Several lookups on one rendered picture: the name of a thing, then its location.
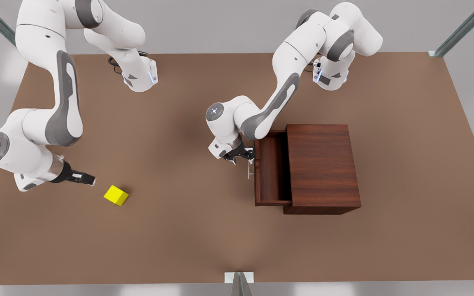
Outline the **wooden drawer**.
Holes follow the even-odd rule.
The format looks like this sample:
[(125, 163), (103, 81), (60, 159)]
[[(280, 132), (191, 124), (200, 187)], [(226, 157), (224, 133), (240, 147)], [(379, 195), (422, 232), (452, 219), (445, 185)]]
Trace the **wooden drawer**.
[(287, 131), (273, 130), (254, 143), (255, 205), (291, 206)]

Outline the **yellow cube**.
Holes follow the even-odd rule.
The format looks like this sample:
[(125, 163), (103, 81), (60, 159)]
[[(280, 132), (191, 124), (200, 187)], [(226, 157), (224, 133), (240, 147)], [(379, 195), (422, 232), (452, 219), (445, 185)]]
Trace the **yellow cube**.
[(129, 194), (126, 193), (125, 191), (121, 190), (118, 187), (115, 187), (114, 185), (111, 185), (111, 187), (107, 190), (107, 192), (104, 194), (104, 198), (107, 199), (108, 201), (111, 201), (113, 204), (116, 204), (118, 206), (122, 206), (126, 199), (128, 198)]

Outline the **dark wooden cabinet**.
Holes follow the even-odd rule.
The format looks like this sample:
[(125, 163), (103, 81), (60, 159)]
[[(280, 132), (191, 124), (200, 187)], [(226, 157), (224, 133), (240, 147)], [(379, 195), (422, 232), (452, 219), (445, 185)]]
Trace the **dark wooden cabinet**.
[(347, 125), (287, 125), (292, 203), (284, 214), (344, 214), (361, 207)]

